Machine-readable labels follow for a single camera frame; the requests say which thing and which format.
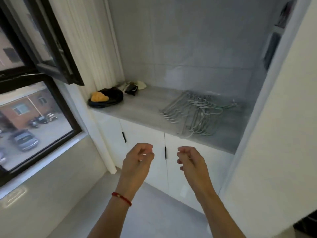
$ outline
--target person's left hand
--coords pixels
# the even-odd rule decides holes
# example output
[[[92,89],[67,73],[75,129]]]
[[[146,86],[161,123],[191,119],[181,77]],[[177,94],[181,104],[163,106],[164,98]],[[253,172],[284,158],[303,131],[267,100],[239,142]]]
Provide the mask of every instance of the person's left hand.
[[[126,155],[116,192],[132,201],[143,184],[154,158],[153,145],[136,144]]]

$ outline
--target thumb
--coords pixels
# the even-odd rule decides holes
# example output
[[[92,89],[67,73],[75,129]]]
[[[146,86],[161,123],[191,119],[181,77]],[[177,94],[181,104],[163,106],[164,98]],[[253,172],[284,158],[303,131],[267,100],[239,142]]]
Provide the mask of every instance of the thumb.
[[[189,160],[188,155],[186,153],[178,152],[177,156],[179,157],[180,161],[183,163],[183,166],[193,165],[192,162]]]
[[[154,154],[148,153],[148,154],[144,155],[140,165],[150,166],[153,159],[154,159]]]

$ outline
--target black bag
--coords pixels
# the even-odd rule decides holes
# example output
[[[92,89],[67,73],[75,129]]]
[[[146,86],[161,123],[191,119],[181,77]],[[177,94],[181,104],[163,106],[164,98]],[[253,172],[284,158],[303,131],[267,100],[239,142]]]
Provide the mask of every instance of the black bag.
[[[123,100],[123,92],[118,88],[104,88],[99,92],[109,97],[106,102],[92,102],[88,100],[88,105],[92,108],[105,108],[120,103]]]

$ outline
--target drainpipe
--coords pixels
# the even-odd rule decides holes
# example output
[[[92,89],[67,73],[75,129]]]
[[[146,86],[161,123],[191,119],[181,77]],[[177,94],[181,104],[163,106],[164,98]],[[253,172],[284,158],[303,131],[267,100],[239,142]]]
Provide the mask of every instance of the drainpipe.
[[[39,112],[39,114],[40,114],[41,116],[43,116],[43,115],[41,114],[41,112],[37,109],[37,107],[34,105],[34,103],[30,100],[29,96],[26,96],[26,97],[27,97],[28,100],[31,102],[31,104],[34,106],[34,108]]]

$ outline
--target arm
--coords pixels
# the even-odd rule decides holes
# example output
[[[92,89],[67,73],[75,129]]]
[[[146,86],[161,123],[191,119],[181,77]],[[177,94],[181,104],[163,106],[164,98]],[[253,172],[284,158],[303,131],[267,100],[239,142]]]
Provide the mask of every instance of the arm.
[[[214,238],[245,238],[216,194],[204,158],[194,147],[179,147],[177,163],[183,164],[188,184],[195,192]]]
[[[137,144],[123,161],[115,191],[129,201],[133,200],[149,172],[154,158],[152,148],[151,144]],[[88,238],[119,238],[128,209],[129,204],[126,201],[112,196]]]

